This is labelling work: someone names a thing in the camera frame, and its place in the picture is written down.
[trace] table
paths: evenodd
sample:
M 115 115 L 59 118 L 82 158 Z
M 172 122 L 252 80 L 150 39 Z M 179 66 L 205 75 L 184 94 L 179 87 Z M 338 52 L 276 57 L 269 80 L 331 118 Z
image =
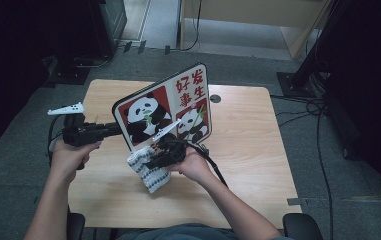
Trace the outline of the table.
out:
M 280 26 L 290 56 L 297 58 L 315 28 L 327 20 L 332 0 L 209 0 L 202 1 L 200 19 Z M 199 0 L 181 4 L 181 47 L 185 18 L 197 19 Z
M 87 122 L 114 122 L 113 104 L 151 84 L 140 81 L 93 80 L 83 101 Z M 229 188 L 266 216 L 277 228 L 289 212 L 295 185 L 267 89 L 209 85 L 212 134 L 205 144 Z M 229 224 L 197 183 L 173 173 L 170 182 L 150 194 L 126 162 L 130 151 L 123 136 L 106 138 L 78 171 L 69 190 L 72 212 L 84 214 L 86 227 L 160 228 L 199 222 Z

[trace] gray carpet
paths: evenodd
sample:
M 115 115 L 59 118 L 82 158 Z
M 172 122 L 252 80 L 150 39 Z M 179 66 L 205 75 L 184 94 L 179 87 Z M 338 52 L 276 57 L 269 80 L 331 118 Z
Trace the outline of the gray carpet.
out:
M 107 64 L 91 70 L 84 86 L 57 85 L 40 88 L 16 116 L 0 139 L 0 239 L 22 239 L 36 208 L 49 166 L 45 156 L 48 109 L 84 99 L 93 79 L 156 81 L 202 62 L 210 84 L 266 87 L 281 95 L 278 71 L 295 72 L 300 63 L 254 57 L 136 49 L 118 53 Z M 305 104 L 273 99 L 276 113 L 300 112 Z M 295 117 L 281 114 L 279 123 Z M 307 116 L 280 127 L 303 212 L 319 224 L 325 239 L 330 237 L 329 202 L 317 152 L 317 117 Z M 342 156 L 339 137 L 326 115 L 319 128 L 320 148 L 333 197 L 334 239 L 381 239 L 381 176 L 362 161 Z M 92 239 L 85 229 L 84 239 Z M 107 239 L 108 229 L 99 229 L 97 239 Z

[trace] white controller part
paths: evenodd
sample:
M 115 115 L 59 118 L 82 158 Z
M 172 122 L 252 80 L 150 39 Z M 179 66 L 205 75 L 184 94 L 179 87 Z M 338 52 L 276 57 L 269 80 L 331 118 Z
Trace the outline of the white controller part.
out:
M 165 136 L 169 131 L 171 131 L 175 126 L 177 126 L 181 122 L 181 119 L 177 119 L 177 121 L 169 124 L 168 126 L 159 129 L 159 132 L 152 138 L 153 141 L 158 141 L 161 137 Z
M 55 110 L 49 110 L 47 111 L 48 115 L 59 115 L 59 114 L 74 114 L 74 113 L 83 113 L 84 112 L 84 107 L 81 104 L 81 102 L 68 106 L 68 107 L 63 107 Z

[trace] forearm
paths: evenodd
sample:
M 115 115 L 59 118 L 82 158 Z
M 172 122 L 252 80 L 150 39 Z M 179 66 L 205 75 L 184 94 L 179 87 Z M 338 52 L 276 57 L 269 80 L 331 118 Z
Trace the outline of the forearm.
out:
M 25 239 L 66 239 L 68 188 L 50 174 Z
M 207 176 L 199 184 L 212 197 L 239 239 L 271 239 L 280 236 L 271 222 L 243 202 L 215 176 Z

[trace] panda sign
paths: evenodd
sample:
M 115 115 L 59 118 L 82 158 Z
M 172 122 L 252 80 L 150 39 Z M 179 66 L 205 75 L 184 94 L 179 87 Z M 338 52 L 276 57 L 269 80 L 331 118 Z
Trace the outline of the panda sign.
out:
M 206 66 L 198 63 L 132 93 L 112 112 L 132 152 L 152 145 L 153 136 L 173 123 L 170 133 L 200 143 L 212 128 Z

